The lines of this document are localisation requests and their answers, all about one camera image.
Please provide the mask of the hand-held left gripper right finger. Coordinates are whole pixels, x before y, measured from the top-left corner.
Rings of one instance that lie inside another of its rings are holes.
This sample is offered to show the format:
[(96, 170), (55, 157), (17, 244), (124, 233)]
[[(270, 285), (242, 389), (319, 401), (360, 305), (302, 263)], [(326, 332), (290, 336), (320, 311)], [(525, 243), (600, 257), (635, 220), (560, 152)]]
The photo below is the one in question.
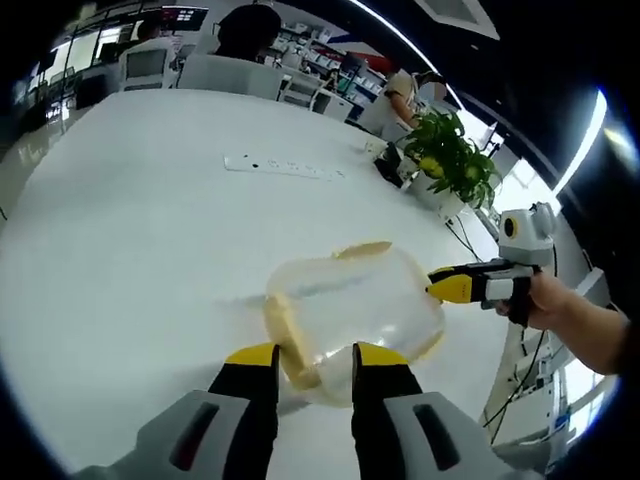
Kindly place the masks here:
[(437, 392), (424, 392), (399, 353), (352, 348), (351, 433), (362, 479), (516, 479), (483, 429)]

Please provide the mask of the person's right hand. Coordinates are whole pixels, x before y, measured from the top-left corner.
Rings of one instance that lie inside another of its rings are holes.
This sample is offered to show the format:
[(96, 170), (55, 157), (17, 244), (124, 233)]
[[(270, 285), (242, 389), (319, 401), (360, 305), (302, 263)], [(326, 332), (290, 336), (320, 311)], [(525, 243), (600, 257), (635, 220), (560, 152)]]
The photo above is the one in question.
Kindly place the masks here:
[(560, 279), (540, 271), (530, 278), (523, 301), (526, 316), (521, 325), (537, 330), (550, 329), (576, 298), (576, 292)]

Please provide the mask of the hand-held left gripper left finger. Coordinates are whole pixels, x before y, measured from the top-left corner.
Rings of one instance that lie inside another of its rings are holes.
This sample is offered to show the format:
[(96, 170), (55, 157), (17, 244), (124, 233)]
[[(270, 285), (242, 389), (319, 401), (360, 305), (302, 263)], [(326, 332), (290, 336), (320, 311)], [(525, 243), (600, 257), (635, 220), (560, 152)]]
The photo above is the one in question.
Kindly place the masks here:
[(75, 479), (264, 479), (278, 433), (279, 346), (240, 349), (137, 433), (134, 448)]

